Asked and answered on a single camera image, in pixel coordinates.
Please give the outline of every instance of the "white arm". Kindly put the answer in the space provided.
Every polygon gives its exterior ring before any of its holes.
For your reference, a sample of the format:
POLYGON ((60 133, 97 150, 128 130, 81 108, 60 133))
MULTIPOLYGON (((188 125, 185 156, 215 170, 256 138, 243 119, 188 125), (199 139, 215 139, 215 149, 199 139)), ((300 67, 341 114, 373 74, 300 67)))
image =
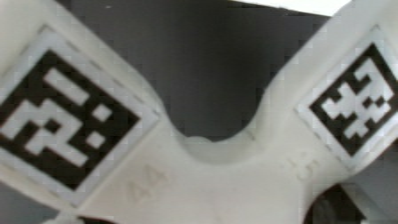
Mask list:
POLYGON ((48 220, 42 224, 83 224, 83 221, 71 214, 60 213, 53 220, 48 220))
POLYGON ((138 73, 55 2, 0 0, 0 180, 121 224, 298 224, 396 138, 396 9, 392 0, 357 0, 337 13, 250 125, 213 143, 177 133, 138 73), (33 108, 23 122, 17 102, 33 108))

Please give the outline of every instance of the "white plastic surface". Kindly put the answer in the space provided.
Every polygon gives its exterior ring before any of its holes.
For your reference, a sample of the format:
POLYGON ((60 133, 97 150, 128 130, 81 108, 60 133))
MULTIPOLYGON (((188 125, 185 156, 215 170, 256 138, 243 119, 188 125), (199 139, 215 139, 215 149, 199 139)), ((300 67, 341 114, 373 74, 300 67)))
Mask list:
POLYGON ((248 4, 284 8, 323 16, 332 16, 350 0, 232 0, 248 4))
MULTIPOLYGON (((53 208, 121 224, 302 223, 314 197, 366 166, 357 164, 355 170, 346 166, 296 108, 376 27, 391 51, 398 49, 396 9, 392 0, 357 0, 337 13, 279 72, 250 125, 229 140, 213 143, 177 133, 137 71, 55 2, 0 0, 0 83, 7 71, 21 66, 23 49, 49 27, 158 118, 113 160, 113 169, 97 173, 101 181, 80 203, 1 163, 3 183, 53 208)), ((378 136, 373 153, 394 140, 396 129, 378 136)))

